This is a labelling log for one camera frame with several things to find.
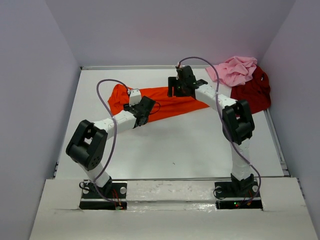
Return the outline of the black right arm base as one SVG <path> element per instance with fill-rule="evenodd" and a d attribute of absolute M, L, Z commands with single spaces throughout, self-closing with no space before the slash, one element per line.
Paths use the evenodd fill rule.
<path fill-rule="evenodd" d="M 216 199 L 215 206 L 218 210 L 263 209 L 260 193 L 255 198 L 252 198 L 258 190 L 258 183 L 256 181 L 253 186 L 240 193 L 232 190 L 231 186 L 231 181 L 218 181 L 214 183 L 212 193 Z"/>

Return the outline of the dark red t shirt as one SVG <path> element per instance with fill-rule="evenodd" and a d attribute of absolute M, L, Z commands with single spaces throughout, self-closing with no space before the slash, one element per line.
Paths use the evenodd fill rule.
<path fill-rule="evenodd" d="M 235 100 L 247 100 L 252 114 L 267 110 L 271 106 L 271 87 L 268 75 L 257 66 L 252 74 L 252 80 L 245 85 L 234 86 L 230 97 Z"/>

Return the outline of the orange t shirt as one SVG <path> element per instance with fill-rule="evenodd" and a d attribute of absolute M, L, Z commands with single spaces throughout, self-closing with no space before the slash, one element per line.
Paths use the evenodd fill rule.
<path fill-rule="evenodd" d="M 208 108 L 209 106 L 192 97 L 168 97 L 167 87 L 142 88 L 140 93 L 156 101 L 150 116 L 149 122 L 183 115 L 196 110 Z M 108 104 L 113 115 L 120 113 L 124 109 L 124 105 L 129 102 L 129 96 L 126 88 L 117 84 L 108 99 Z"/>

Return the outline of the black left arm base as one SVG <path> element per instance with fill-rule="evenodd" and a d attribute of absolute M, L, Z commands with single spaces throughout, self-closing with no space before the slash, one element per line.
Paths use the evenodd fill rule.
<path fill-rule="evenodd" d="M 99 193 L 90 181 L 81 181 L 78 186 L 81 189 L 79 202 L 81 210 L 122 211 L 127 209 L 128 183 L 126 181 L 114 181 L 104 197 L 102 197 L 103 191 Z"/>

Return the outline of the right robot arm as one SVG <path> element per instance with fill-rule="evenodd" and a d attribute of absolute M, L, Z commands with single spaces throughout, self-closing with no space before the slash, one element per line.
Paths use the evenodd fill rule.
<path fill-rule="evenodd" d="M 169 97 L 192 97 L 217 111 L 222 132 L 231 147 L 231 180 L 222 183 L 216 190 L 223 198 L 254 198 L 258 195 L 261 182 L 255 181 L 257 169 L 249 161 L 250 138 L 255 123 L 246 100 L 235 100 L 218 92 L 203 79 L 196 79 L 189 65 L 176 67 L 177 75 L 168 78 Z"/>

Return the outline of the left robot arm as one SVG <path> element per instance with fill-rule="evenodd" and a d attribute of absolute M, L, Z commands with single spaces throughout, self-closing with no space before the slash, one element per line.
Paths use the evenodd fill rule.
<path fill-rule="evenodd" d="M 66 154 L 87 174 L 97 196 L 106 198 L 112 189 L 112 178 L 101 163 L 107 140 L 117 140 L 117 134 L 145 125 L 156 105 L 147 96 L 134 104 L 124 104 L 118 114 L 96 122 L 82 120 L 73 133 Z"/>

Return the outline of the pink t shirt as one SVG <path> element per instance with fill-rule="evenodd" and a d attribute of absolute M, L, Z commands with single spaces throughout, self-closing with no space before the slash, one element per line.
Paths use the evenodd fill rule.
<path fill-rule="evenodd" d="M 225 62 L 214 65 L 218 72 L 216 76 L 215 70 L 209 66 L 205 70 L 213 82 L 219 81 L 228 87 L 236 87 L 245 85 L 253 79 L 253 73 L 258 65 L 255 57 L 233 56 Z"/>

